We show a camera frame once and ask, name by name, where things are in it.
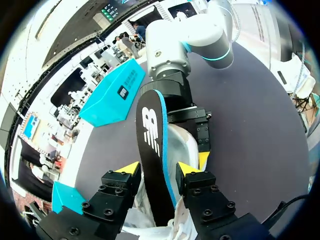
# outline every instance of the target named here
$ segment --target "teal box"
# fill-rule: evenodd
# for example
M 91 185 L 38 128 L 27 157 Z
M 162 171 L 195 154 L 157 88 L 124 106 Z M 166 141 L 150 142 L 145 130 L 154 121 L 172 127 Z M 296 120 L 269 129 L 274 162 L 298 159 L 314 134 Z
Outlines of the teal box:
M 63 206 L 65 206 L 82 215 L 83 212 L 81 204 L 85 201 L 86 200 L 75 188 L 57 181 L 54 182 L 52 190 L 52 211 L 55 213 L 60 213 Z
M 99 83 L 79 117 L 94 127 L 126 120 L 145 75 L 134 59 L 120 65 Z

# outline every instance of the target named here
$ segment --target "dark gray floor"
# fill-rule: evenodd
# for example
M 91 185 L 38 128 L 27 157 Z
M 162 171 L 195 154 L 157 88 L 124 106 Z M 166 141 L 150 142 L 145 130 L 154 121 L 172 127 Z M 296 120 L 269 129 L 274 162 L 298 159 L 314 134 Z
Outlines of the dark gray floor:
M 234 43 L 233 51 L 234 62 L 227 70 L 213 69 L 192 53 L 188 80 L 193 102 L 212 111 L 207 169 L 236 203 L 237 216 L 250 212 L 263 221 L 281 201 L 307 192 L 307 141 L 294 105 L 271 72 L 240 45 Z M 146 70 L 146 63 L 141 66 Z M 107 170 L 139 160 L 136 104 L 137 99 L 126 121 L 92 131 L 76 179 L 86 199 Z M 295 209 L 287 210 L 273 233 Z

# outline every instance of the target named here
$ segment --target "black bolt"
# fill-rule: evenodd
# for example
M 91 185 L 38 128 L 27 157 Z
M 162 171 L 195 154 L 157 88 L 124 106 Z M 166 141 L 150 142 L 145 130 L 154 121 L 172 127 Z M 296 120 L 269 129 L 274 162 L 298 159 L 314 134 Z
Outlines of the black bolt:
M 236 204 L 235 204 L 235 202 L 230 201 L 230 202 L 227 203 L 226 206 L 227 206 L 228 208 L 230 208 L 230 209 L 233 209 L 233 208 L 236 206 Z
M 201 190 L 199 189 L 199 188 L 197 188 L 197 189 L 195 189 L 194 191 L 193 191 L 193 195 L 194 196 L 198 196 L 198 195 L 200 195 L 201 194 Z
M 110 208 L 106 208 L 104 211 L 103 211 L 103 214 L 107 217 L 110 217 L 114 214 L 114 211 Z
M 210 217 L 212 215 L 212 211 L 210 209 L 206 209 L 203 211 L 202 215 L 204 217 Z
M 105 190 L 106 188 L 107 188 L 106 185 L 101 185 L 101 186 L 99 186 L 99 190 Z
M 229 235 L 222 235 L 219 240 L 231 240 L 231 237 Z
M 121 194 L 123 192 L 123 190 L 121 189 L 121 188 L 117 188 L 116 190 L 115 190 L 115 193 L 116 194 Z
M 80 231 L 79 231 L 79 228 L 77 228 L 77 227 L 71 227 L 69 230 L 69 234 L 72 236 L 77 236 L 77 235 L 79 235 L 79 233 L 80 233 Z
M 213 192 L 213 193 L 219 191 L 219 187 L 217 185 L 211 185 L 210 189 L 211 189 L 211 192 Z
M 83 203 L 81 203 L 81 206 L 82 206 L 84 209 L 86 209 L 86 208 L 90 207 L 90 203 L 87 202 L 87 201 L 84 201 Z

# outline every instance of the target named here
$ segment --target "white logo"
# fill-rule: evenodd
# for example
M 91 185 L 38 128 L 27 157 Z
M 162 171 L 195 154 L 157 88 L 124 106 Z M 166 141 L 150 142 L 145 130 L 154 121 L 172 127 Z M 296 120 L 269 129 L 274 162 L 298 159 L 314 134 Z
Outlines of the white logo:
M 121 92 L 119 93 L 120 94 L 120 96 L 121 97 L 125 97 L 125 95 L 126 95 L 126 93 L 127 93 L 127 90 L 126 89 L 124 89 L 124 88 L 122 88 L 122 90 L 121 90 Z
M 159 144 L 156 142 L 156 139 L 158 138 L 156 112 L 153 109 L 149 110 L 146 107 L 142 108 L 142 122 L 143 126 L 147 129 L 144 133 L 144 141 L 148 143 L 160 157 Z

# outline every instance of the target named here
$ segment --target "blue insole edge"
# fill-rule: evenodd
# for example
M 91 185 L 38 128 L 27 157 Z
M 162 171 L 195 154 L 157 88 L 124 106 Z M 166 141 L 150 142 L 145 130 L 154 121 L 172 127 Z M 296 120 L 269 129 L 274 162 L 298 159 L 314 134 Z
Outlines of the blue insole edge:
M 170 182 L 170 176 L 169 176 L 169 168 L 168 168 L 168 117 L 167 117 L 167 108 L 165 103 L 165 98 L 161 94 L 160 91 L 155 90 L 154 91 L 159 95 L 159 99 L 162 106 L 162 170 L 164 175 L 164 180 L 166 187 L 168 189 L 168 192 L 171 197 L 171 201 L 173 204 L 174 209 L 176 209 L 177 201 L 174 195 L 174 190 L 172 188 L 171 182 Z

